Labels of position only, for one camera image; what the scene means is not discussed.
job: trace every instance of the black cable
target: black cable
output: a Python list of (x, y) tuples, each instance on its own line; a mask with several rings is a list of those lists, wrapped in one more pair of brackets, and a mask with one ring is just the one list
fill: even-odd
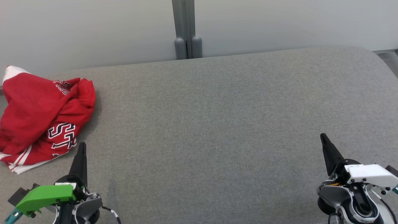
[(397, 219), (395, 217), (394, 212), (391, 210), (390, 206), (388, 206), (388, 204), (382, 198), (380, 200), (387, 207), (387, 209), (390, 211), (390, 214), (391, 214), (392, 218), (394, 219), (394, 224), (397, 224)]
[(118, 223), (118, 224), (122, 224), (121, 221), (120, 221), (119, 216), (115, 213), (115, 211), (113, 211), (112, 209), (107, 208), (107, 207), (105, 207), (105, 206), (102, 206), (102, 208), (105, 209), (105, 210), (110, 211), (110, 212), (116, 217), (117, 223)]
[(340, 214), (339, 214), (339, 213), (332, 213), (332, 214), (330, 214), (330, 215), (329, 215), (329, 218), (328, 218), (328, 224), (330, 224), (330, 219), (332, 218), (332, 216), (338, 216), (338, 217), (340, 217)]

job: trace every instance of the gray table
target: gray table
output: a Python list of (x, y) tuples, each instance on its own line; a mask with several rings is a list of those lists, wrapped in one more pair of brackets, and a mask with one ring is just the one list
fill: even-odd
[[(319, 134), (346, 158), (398, 167), (398, 79), (374, 53), (320, 47), (82, 69), (96, 110), (79, 141), (88, 184), (123, 223), (327, 221)], [(74, 149), (21, 175), (0, 167), (7, 199), (67, 174)], [(398, 198), (387, 202), (398, 211)], [(99, 224), (116, 223), (107, 211)], [(52, 223), (45, 211), (20, 223)]]

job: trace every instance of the green plastic bracket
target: green plastic bracket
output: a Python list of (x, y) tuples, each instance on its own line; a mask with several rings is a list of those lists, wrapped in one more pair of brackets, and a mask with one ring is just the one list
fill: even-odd
[(56, 204), (57, 199), (60, 202), (69, 201), (73, 195), (72, 185), (45, 185), (39, 186), (31, 190), (15, 208), (27, 215), (27, 212), (37, 211), (46, 206)]

